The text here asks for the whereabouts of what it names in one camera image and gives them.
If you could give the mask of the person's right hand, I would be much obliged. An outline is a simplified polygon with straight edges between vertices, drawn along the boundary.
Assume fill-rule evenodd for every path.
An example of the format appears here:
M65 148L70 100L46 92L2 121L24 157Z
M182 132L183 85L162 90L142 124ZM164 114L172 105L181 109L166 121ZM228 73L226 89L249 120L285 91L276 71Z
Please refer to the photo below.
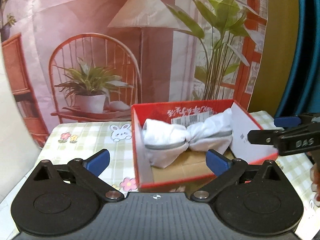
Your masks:
M313 167L310 169L310 179L312 181L311 191L315 193L315 204L319 206L319 150L315 150L309 153L313 159Z

